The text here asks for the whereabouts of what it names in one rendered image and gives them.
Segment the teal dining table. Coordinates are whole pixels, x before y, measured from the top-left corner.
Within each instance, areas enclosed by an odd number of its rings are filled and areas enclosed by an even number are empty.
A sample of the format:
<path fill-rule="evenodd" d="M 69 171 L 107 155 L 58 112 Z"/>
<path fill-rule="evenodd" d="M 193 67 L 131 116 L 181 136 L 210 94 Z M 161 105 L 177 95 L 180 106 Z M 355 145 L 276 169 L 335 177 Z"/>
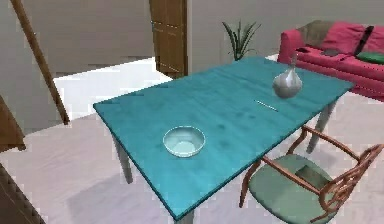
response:
<path fill-rule="evenodd" d="M 94 108 L 170 215 L 180 220 L 352 86 L 299 70 L 302 89 L 281 99 L 272 83 L 286 68 L 263 57 L 245 58 Z M 204 133 L 198 154 L 178 158 L 165 149 L 164 134 L 177 126 Z"/>

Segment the pale glass bowl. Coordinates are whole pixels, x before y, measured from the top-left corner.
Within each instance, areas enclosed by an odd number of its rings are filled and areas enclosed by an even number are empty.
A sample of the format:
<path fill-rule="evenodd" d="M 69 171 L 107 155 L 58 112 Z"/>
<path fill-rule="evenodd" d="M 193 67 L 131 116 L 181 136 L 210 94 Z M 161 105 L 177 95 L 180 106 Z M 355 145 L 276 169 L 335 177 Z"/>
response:
<path fill-rule="evenodd" d="M 193 126 L 177 126 L 168 130 L 163 136 L 166 150 L 180 158 L 198 154 L 206 143 L 204 133 Z"/>

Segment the thin grey pencil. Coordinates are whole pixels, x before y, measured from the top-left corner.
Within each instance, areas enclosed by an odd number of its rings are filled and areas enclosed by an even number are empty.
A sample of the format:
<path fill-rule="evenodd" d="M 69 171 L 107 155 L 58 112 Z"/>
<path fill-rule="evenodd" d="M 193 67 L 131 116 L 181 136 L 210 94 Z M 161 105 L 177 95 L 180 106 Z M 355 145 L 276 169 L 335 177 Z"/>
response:
<path fill-rule="evenodd" d="M 273 110 L 273 111 L 278 112 L 278 110 L 277 110 L 276 108 L 274 108 L 274 107 L 272 107 L 272 106 L 270 106 L 270 105 L 268 105 L 268 104 L 265 104 L 265 103 L 263 103 L 262 101 L 255 100 L 255 102 L 258 103 L 259 105 L 262 105 L 262 106 L 264 106 L 264 107 L 266 107 L 266 108 L 269 108 L 269 109 L 271 109 L 271 110 Z"/>

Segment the brown wooden room door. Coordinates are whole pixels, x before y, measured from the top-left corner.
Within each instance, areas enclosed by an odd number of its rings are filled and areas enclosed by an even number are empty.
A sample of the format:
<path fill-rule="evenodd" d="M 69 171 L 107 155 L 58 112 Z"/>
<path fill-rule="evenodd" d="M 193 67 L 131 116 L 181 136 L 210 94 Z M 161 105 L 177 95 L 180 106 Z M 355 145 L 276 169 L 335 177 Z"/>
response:
<path fill-rule="evenodd" d="M 187 0 L 149 0 L 156 70 L 177 79 L 188 74 Z"/>

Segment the green house plant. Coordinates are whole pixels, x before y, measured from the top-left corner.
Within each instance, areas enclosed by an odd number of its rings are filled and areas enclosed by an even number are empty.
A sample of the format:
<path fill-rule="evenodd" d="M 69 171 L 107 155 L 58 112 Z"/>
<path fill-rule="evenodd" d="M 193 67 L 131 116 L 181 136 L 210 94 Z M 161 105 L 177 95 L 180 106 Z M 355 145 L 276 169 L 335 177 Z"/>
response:
<path fill-rule="evenodd" d="M 230 40 L 230 54 L 233 56 L 233 60 L 241 60 L 249 51 L 252 51 L 252 48 L 249 48 L 248 45 L 261 24 L 255 21 L 242 25 L 242 21 L 239 21 L 236 28 L 232 28 L 227 22 L 222 22 L 222 25 Z"/>

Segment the wooden chair green seat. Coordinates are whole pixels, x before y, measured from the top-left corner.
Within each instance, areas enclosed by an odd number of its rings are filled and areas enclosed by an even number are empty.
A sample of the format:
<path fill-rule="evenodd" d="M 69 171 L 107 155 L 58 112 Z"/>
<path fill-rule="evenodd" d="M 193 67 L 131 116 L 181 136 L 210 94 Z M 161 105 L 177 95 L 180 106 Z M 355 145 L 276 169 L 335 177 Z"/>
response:
<path fill-rule="evenodd" d="M 294 152 L 308 134 L 342 150 L 356 161 L 356 165 L 331 177 L 316 163 Z M 300 136 L 285 155 L 276 159 L 263 156 L 251 165 L 242 181 L 239 204 L 243 205 L 250 194 L 287 224 L 327 224 L 383 150 L 384 144 L 376 144 L 358 155 L 336 139 L 302 126 Z"/>

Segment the olive brown sofa throw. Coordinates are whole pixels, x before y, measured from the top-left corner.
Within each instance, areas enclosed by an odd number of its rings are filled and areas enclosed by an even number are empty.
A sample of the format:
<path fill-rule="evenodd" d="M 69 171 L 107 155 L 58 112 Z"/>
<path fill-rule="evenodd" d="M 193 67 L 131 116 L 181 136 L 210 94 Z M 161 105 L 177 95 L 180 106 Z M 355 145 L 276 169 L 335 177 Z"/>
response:
<path fill-rule="evenodd" d="M 298 28 L 298 31 L 305 45 L 319 47 L 333 24 L 333 21 L 315 20 Z"/>

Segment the red sofa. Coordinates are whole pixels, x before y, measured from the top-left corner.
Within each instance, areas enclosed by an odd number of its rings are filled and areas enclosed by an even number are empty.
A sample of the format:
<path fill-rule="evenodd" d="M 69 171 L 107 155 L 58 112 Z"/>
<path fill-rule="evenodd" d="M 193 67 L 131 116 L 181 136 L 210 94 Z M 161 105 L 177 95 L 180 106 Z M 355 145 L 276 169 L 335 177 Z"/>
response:
<path fill-rule="evenodd" d="M 278 61 L 288 64 L 297 53 L 299 68 L 350 81 L 354 84 L 353 93 L 384 102 L 384 64 L 364 62 L 354 56 L 368 25 L 333 22 L 319 47 L 305 45 L 298 28 L 282 32 Z M 384 54 L 384 25 L 372 26 L 375 26 L 374 30 L 361 52 Z M 325 49 L 337 49 L 339 54 L 334 57 L 321 55 Z"/>

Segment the brown wooden furniture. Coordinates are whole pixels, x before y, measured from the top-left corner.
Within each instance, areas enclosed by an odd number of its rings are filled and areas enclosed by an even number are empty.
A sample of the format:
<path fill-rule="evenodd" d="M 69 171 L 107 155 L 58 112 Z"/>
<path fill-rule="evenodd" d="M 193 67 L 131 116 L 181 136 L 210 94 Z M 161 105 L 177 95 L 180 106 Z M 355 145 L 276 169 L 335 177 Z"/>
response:
<path fill-rule="evenodd" d="M 0 153 L 26 149 L 24 135 L 0 95 Z M 0 163 L 0 224 L 46 224 Z"/>

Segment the green cushion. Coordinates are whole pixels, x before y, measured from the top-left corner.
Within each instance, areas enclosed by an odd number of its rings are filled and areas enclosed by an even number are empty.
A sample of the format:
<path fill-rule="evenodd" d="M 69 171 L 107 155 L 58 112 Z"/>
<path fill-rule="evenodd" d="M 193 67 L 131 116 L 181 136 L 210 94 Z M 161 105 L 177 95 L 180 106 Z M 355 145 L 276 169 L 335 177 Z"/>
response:
<path fill-rule="evenodd" d="M 384 64 L 384 54 L 378 52 L 360 52 L 356 58 L 368 63 Z"/>

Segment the brown wooden leaning post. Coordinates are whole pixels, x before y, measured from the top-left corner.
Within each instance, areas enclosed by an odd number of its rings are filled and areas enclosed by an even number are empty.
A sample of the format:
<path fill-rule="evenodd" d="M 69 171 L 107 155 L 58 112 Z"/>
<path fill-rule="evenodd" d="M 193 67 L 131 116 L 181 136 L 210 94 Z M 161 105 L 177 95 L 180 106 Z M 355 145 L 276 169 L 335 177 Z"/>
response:
<path fill-rule="evenodd" d="M 69 116 L 61 100 L 58 89 L 56 88 L 56 85 L 53 81 L 52 74 L 45 60 L 43 51 L 40 49 L 36 34 L 34 33 L 31 23 L 28 19 L 22 0 L 10 0 L 10 2 L 20 22 L 21 28 L 26 36 L 27 42 L 32 50 L 38 67 L 42 73 L 47 88 L 51 94 L 52 100 L 60 114 L 61 120 L 64 125 L 68 125 L 70 122 Z"/>

